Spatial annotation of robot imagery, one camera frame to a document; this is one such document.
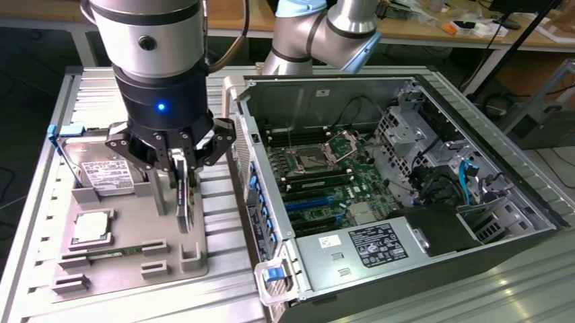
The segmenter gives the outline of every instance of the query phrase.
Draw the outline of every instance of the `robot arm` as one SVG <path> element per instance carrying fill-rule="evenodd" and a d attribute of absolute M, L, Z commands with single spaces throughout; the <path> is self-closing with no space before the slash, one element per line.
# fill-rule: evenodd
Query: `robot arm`
<path fill-rule="evenodd" d="M 379 0 L 280 0 L 264 74 L 312 74 L 312 58 L 358 73 L 379 43 Z"/>
<path fill-rule="evenodd" d="M 83 11 L 100 30 L 128 111 L 106 144 L 143 170 L 166 171 L 174 186 L 172 150 L 194 172 L 216 163 L 235 140 L 231 120 L 208 110 L 203 1 L 90 0 Z"/>

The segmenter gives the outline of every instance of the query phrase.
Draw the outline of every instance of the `silver robot arm joint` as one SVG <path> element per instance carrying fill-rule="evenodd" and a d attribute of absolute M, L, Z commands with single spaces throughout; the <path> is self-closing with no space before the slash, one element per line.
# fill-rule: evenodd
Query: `silver robot arm joint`
<path fill-rule="evenodd" d="M 348 73 L 364 66 L 379 43 L 378 0 L 280 0 L 267 75 L 312 74 L 312 58 Z"/>

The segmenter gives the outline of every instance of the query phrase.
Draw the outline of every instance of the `workbench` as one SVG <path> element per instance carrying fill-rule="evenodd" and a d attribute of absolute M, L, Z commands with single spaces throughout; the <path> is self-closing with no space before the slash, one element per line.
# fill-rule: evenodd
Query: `workbench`
<path fill-rule="evenodd" d="M 419 0 L 423 8 L 427 8 L 428 0 Z M 474 11 L 478 3 L 468 0 L 450 0 L 448 3 L 459 8 Z M 275 17 L 266 0 L 250 0 L 251 24 L 250 38 L 271 38 L 274 36 Z M 243 26 L 243 18 L 238 15 L 242 8 L 236 10 L 212 11 L 208 16 L 208 35 L 236 37 Z M 448 20 L 442 13 L 428 13 L 439 18 L 439 22 Z M 511 16 L 520 25 L 520 30 L 510 30 L 504 38 L 498 38 L 491 45 L 494 52 L 488 57 L 483 68 L 475 75 L 464 90 L 464 94 L 472 93 L 482 84 L 487 75 L 502 60 L 512 43 L 524 31 L 530 21 L 524 18 Z M 86 67 L 98 66 L 92 45 L 87 33 L 98 31 L 90 24 L 80 12 L 79 2 L 74 0 L 20 0 L 0 2 L 0 26 L 14 28 L 56 29 L 71 33 L 79 51 L 82 64 Z M 440 46 L 456 48 L 486 48 L 491 38 L 476 36 L 451 36 L 438 26 L 422 25 L 414 20 L 384 19 L 379 21 L 382 32 L 382 44 L 402 44 L 416 46 Z M 534 32 L 519 50 L 534 50 L 543 52 L 575 52 L 575 44 L 558 44 L 539 32 Z"/>
<path fill-rule="evenodd" d="M 422 73 L 436 86 L 447 80 L 424 67 L 366 67 L 362 73 Z M 208 78 L 208 104 L 222 112 L 228 67 Z M 320 67 L 316 73 L 336 73 Z M 107 127 L 126 120 L 112 69 L 71 71 L 63 81 L 51 124 Z M 228 168 L 230 160 L 200 174 L 208 233 L 206 276 L 95 297 L 52 303 L 50 284 L 71 201 L 74 175 L 44 141 L 31 191 L 0 284 L 0 322 L 264 322 Z M 571 224 L 575 217 L 567 217 Z M 358 313 L 346 322 L 570 322 L 575 314 L 575 230 L 475 277 Z"/>

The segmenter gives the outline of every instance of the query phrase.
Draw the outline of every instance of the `warning label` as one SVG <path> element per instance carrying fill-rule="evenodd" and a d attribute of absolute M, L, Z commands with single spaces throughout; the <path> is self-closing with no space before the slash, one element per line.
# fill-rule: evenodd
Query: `warning label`
<path fill-rule="evenodd" d="M 96 191 L 132 188 L 134 180 L 126 160 L 82 163 L 86 175 Z"/>
<path fill-rule="evenodd" d="M 350 237 L 367 268 L 408 257 L 388 223 L 350 231 Z"/>

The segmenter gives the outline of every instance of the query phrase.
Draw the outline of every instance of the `motherboard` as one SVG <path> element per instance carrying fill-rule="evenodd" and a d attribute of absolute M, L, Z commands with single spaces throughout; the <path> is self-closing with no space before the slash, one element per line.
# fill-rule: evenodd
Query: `motherboard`
<path fill-rule="evenodd" d="M 358 132 L 283 133 L 268 140 L 268 159 L 296 236 L 384 220 L 398 210 L 374 166 L 375 147 Z"/>

